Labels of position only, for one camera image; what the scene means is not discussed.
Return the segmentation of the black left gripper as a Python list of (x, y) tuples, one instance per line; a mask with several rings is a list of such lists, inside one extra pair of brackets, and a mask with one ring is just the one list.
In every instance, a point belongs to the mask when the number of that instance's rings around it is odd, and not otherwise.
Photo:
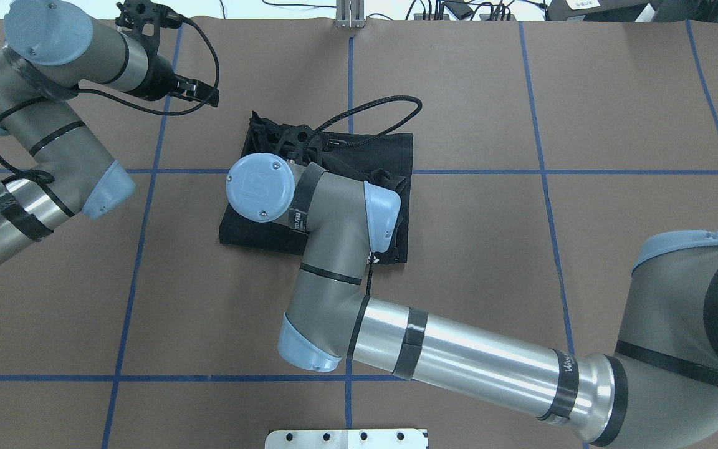
[(201, 80), (176, 75), (168, 59), (154, 56), (148, 64), (148, 71), (142, 82), (127, 94), (142, 100), (160, 100), (169, 94), (174, 99), (217, 107), (219, 91), (217, 89), (204, 91), (207, 88), (208, 85)]

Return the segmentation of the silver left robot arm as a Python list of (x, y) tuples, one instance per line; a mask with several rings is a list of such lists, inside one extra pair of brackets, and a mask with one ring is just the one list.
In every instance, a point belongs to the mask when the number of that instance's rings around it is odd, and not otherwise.
[(217, 106), (217, 85), (179, 75), (158, 49), (160, 31), (200, 26), (151, 1), (117, 3), (114, 27), (63, 1), (14, 1), (0, 49), (0, 265), (82, 213), (96, 219), (136, 190), (125, 168), (69, 105), (88, 94), (129, 106), (167, 96)]

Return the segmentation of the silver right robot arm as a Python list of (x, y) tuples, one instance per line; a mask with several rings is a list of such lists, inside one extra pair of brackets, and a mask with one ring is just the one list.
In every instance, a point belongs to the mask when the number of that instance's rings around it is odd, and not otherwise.
[(381, 416), (450, 400), (510, 408), (590, 448), (713, 447), (718, 432), (718, 173), (426, 171), (407, 264), (382, 268), (394, 191), (251, 155), (229, 201), (309, 235), (279, 353), (388, 374)]

